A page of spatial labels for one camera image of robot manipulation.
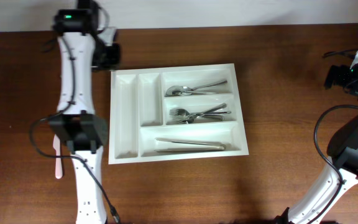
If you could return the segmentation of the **steel fork dark handle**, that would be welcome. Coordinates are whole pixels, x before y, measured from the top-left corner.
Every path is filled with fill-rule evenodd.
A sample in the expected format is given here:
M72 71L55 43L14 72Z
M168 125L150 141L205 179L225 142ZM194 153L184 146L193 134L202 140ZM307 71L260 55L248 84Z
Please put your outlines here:
M223 112L217 112L217 113L190 113L185 109L174 109L174 110L170 110L169 115L172 117L174 116L179 116L179 117L186 117L189 115L194 115L194 114L220 114L220 115L227 115L227 114L231 114L230 111L223 111Z

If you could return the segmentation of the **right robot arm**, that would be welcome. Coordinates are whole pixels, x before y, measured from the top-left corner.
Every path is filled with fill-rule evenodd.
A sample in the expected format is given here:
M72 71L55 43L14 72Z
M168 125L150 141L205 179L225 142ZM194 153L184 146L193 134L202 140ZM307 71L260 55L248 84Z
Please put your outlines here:
M350 66L331 66L324 87L340 86L358 99L358 48L342 50L338 55L352 59ZM292 208L273 219L273 223L322 223L333 205L358 184L358 115L338 129L332 136L327 152L318 144L318 129L324 117L338 109L358 110L357 105L338 105L326 110L317 120L313 141L326 165L306 195Z

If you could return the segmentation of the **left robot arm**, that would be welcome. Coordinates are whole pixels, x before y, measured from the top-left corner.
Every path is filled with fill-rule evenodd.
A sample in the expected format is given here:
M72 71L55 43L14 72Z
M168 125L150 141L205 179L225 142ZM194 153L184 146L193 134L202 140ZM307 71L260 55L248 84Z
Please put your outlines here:
M116 32L99 28L102 7L96 1L78 1L74 9L61 9L54 17L62 60L62 85L57 113L48 124L67 147L76 180L77 223L107 223L108 197L101 185L103 146L108 138L105 119L95 113L92 73L115 70L121 50Z

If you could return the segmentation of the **pink plastic knife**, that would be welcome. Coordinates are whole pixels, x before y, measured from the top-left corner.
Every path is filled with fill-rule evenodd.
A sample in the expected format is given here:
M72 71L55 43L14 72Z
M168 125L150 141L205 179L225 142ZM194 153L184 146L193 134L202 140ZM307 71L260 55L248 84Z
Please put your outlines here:
M55 149L56 156L61 156L61 143L57 135L53 138L53 148ZM61 158L55 159L55 178L61 179L63 177L63 163Z

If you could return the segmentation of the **steel spoon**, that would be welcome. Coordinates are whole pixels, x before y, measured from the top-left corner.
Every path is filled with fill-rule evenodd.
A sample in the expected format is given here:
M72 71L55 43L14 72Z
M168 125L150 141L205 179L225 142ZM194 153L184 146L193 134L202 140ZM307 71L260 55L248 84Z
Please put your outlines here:
M207 88L207 87L212 87L212 86L218 86L218 85L222 85L222 84L226 84L227 80L220 80L214 83L210 83L210 84L205 84L205 85L201 85L201 86L196 86L193 88L190 88L188 86L181 86L180 87L180 91L182 93L199 93L198 89L202 89L202 88Z
M197 91L194 89L191 89L187 86L171 86L167 89L166 95L167 96L188 96L188 95L212 95L216 94L216 92L210 92L210 91Z

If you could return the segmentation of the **white plastic cutlery tray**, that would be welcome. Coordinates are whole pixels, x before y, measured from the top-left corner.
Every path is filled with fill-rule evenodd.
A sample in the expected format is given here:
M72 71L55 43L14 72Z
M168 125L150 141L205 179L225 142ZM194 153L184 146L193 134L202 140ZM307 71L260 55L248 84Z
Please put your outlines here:
M248 153L234 64L112 72L110 164Z

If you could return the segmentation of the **steel tongs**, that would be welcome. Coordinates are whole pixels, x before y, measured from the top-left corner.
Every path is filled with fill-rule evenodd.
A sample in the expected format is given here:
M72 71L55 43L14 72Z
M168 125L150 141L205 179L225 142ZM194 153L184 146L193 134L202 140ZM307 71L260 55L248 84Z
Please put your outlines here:
M206 141L194 141L194 140L184 140L184 139L169 139L169 138L156 138L156 141L159 142L169 142L172 144L186 144L192 145L195 147L192 148L166 148L166 149L154 149L155 152L216 152L216 151L225 151L226 145L220 142L206 142Z

